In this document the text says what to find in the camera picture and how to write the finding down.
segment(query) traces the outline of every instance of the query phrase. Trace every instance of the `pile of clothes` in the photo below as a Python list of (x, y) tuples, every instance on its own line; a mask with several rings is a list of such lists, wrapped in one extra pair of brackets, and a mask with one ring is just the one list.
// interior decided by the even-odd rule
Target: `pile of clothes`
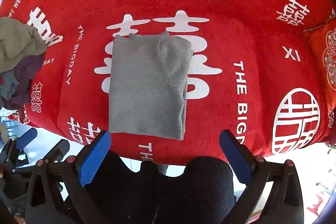
[(35, 27), (0, 18), (0, 111), (30, 102), (30, 83), (41, 69), (47, 44)]

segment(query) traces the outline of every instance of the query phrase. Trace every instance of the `floral embroidery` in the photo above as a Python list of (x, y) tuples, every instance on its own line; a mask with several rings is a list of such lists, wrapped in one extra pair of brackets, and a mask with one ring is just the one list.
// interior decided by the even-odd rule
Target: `floral embroidery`
[(326, 35), (327, 48), (324, 50), (324, 67), (332, 89), (336, 90), (336, 29)]
[(332, 128), (333, 124), (334, 124), (334, 110), (330, 110), (330, 112), (328, 113), (328, 118), (329, 118), (329, 123), (328, 123), (328, 127)]

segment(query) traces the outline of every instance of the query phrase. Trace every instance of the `white tile floor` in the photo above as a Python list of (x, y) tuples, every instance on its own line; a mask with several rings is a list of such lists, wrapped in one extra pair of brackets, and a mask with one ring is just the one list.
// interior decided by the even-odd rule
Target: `white tile floor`
[[(28, 126), (19, 124), (19, 135), (26, 132), (29, 128), (30, 127)], [(30, 163), (35, 164), (36, 161), (41, 159), (60, 139), (62, 139), (61, 136), (39, 128), (38, 137), (25, 148)], [(76, 142), (69, 142), (70, 151), (64, 158), (69, 155), (77, 155), (83, 147)], [(323, 143), (319, 143), (311, 145), (305, 149), (298, 149), (286, 154), (267, 157), (268, 161), (273, 162), (285, 162), (286, 159), (293, 160), (299, 174), (305, 208), (314, 204), (317, 193), (316, 183), (323, 180), (328, 170), (331, 168), (330, 166), (334, 166), (336, 163), (336, 154), (332, 151), (332, 153), (328, 155), (327, 151), (328, 148)], [(138, 172), (140, 170), (140, 161), (126, 158), (122, 158), (122, 160), (132, 171)], [(167, 175), (176, 177), (181, 175), (183, 171), (184, 166), (170, 165), (167, 170)], [(255, 211), (263, 208), (271, 187), (272, 183), (268, 183)], [(244, 189), (245, 185), (239, 183), (234, 175), (234, 192), (239, 193)], [(66, 189), (64, 189), (62, 196), (65, 198), (67, 195), (68, 193)], [(310, 224), (316, 219), (316, 216), (305, 210), (305, 218), (305, 223)]]

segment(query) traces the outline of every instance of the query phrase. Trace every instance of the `black fabric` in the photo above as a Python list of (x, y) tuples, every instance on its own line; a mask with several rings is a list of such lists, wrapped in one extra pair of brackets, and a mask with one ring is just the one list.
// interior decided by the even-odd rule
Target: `black fabric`
[(118, 224), (218, 224), (235, 204), (231, 168), (212, 157), (191, 160), (173, 178), (151, 161), (134, 173), (109, 151), (85, 189), (106, 219)]

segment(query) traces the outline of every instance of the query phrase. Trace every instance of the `bolt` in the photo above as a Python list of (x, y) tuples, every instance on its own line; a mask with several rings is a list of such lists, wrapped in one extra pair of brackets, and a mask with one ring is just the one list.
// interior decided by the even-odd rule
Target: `bolt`
[(37, 166), (41, 166), (43, 163), (44, 163), (44, 160), (38, 160), (38, 161), (36, 162), (36, 165), (37, 165)]
[(69, 157), (67, 157), (67, 162), (74, 162), (75, 159), (76, 159), (75, 156), (69, 156)]
[(288, 166), (294, 166), (294, 163), (291, 160), (286, 160), (285, 164), (287, 164)]
[(263, 162), (263, 161), (264, 161), (264, 157), (263, 157), (262, 155), (256, 155), (256, 156), (255, 156), (255, 159), (256, 159), (256, 161), (258, 161), (258, 162)]

